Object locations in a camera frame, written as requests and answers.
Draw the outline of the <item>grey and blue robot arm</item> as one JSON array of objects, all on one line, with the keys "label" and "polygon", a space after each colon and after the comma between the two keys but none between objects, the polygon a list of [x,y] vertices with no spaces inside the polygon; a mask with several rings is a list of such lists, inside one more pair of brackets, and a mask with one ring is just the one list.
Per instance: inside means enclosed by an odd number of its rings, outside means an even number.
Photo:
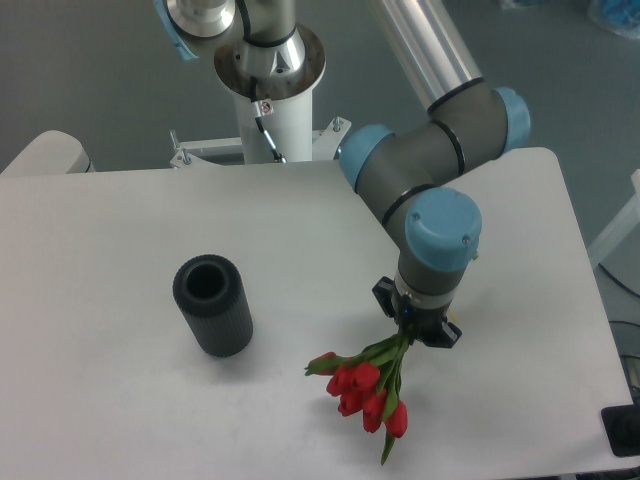
[{"label": "grey and blue robot arm", "polygon": [[439,1],[374,1],[371,9],[426,109],[404,135],[381,124],[351,131],[335,119],[312,129],[312,93],[324,48],[296,19],[292,1],[158,1],[174,48],[191,60],[214,45],[219,81],[234,98],[247,164],[337,159],[353,190],[399,250],[393,279],[374,293],[385,314],[426,346],[450,348],[460,330],[447,317],[477,251],[481,215],[449,183],[519,147],[530,114],[509,88],[483,79]]}]

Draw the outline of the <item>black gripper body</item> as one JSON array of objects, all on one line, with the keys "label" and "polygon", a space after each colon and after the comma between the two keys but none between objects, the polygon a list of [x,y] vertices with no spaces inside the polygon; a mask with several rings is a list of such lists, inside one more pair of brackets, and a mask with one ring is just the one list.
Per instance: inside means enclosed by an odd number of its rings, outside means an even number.
[{"label": "black gripper body", "polygon": [[401,333],[410,324],[420,324],[430,330],[443,321],[449,321],[448,313],[455,296],[455,288],[444,293],[426,293],[411,287],[401,275],[394,279],[383,276],[372,288],[384,314],[392,318]]}]

